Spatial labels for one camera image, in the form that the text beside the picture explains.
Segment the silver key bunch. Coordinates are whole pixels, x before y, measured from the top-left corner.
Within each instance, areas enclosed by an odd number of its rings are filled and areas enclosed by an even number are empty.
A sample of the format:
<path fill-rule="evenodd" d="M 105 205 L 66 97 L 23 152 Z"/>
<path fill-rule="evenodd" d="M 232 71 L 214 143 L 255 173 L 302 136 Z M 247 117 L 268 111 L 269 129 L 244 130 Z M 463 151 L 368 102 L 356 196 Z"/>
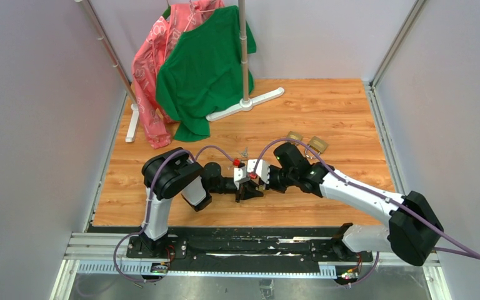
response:
<path fill-rule="evenodd" d="M 239 154 L 240 154 L 241 158 L 249 159 L 248 147 L 245 147 Z"/>

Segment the brass padlock with steel shackle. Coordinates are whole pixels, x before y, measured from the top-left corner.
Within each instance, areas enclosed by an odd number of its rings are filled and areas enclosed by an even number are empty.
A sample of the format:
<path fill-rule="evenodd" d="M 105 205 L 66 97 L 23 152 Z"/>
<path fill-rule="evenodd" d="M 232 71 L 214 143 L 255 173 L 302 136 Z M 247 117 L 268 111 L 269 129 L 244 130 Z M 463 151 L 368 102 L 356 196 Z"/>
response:
<path fill-rule="evenodd" d="M 313 153 L 316 153 L 317 155 L 321 155 L 329 146 L 329 144 L 321 139 L 320 137 L 313 136 L 307 143 L 307 146 L 313 150 Z M 304 150 L 305 156 L 308 159 L 314 159 L 315 156 L 310 150 L 305 149 Z"/>

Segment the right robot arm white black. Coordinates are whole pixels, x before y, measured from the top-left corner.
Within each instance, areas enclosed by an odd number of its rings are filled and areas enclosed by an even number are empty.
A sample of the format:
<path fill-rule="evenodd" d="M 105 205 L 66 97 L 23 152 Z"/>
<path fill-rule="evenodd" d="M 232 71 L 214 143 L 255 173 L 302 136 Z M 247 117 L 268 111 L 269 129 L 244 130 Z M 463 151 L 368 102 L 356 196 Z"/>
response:
<path fill-rule="evenodd" d="M 273 153 L 279 166 L 258 157 L 250 169 L 269 189 L 284 193 L 289 186 L 296 186 L 304 193 L 352 206 L 381 222 L 381 226 L 370 229 L 350 225 L 331 245 L 335 258 L 347 261 L 361 251 L 389 251 L 410 265 L 425 263 L 444 229 L 421 193 L 378 189 L 345 175 L 322 159 L 309 162 L 291 139 L 278 142 Z"/>

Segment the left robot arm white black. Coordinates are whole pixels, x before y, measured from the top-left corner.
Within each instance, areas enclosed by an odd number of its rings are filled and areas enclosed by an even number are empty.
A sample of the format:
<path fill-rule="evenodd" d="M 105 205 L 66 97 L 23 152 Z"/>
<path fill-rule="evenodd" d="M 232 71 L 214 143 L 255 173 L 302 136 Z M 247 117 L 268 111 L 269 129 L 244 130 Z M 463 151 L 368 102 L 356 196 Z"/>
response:
<path fill-rule="evenodd" d="M 178 147 L 148 160 L 142 167 L 146 187 L 146 212 L 139 232 L 142 250 L 151 258 L 168 251 L 168 219 L 173 198 L 180 194 L 195 210 L 212 201 L 213 194 L 233 194 L 236 201 L 263 196 L 269 186 L 269 164 L 250 159 L 237 162 L 231 177 L 219 164 L 200 165 L 193 155 Z"/>

